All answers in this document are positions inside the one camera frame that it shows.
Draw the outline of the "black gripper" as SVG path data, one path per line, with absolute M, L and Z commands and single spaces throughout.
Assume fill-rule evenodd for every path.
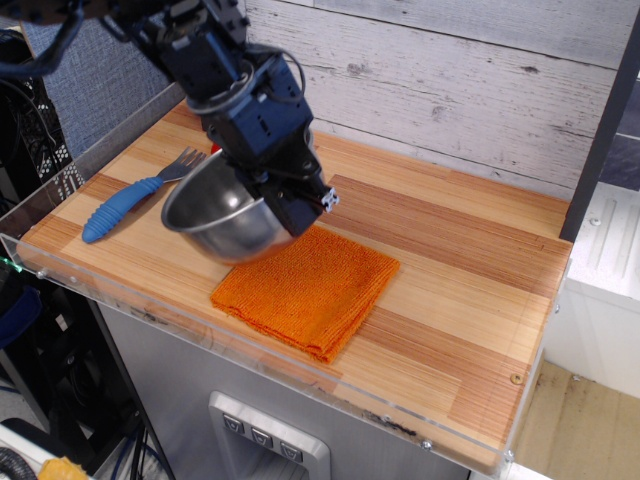
M 312 147 L 313 113 L 306 102 L 306 76 L 298 60 L 283 49 L 250 49 L 239 63 L 240 78 L 192 111 L 203 128 L 250 180 L 266 185 L 262 196 L 285 230 L 302 236 L 339 203 L 324 183 Z

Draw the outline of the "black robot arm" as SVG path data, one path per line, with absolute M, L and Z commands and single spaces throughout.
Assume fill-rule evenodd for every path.
M 302 70 L 247 38 L 235 1 L 112 1 L 117 35 L 178 83 L 209 139 L 283 227 L 302 235 L 338 202 L 312 148 Z

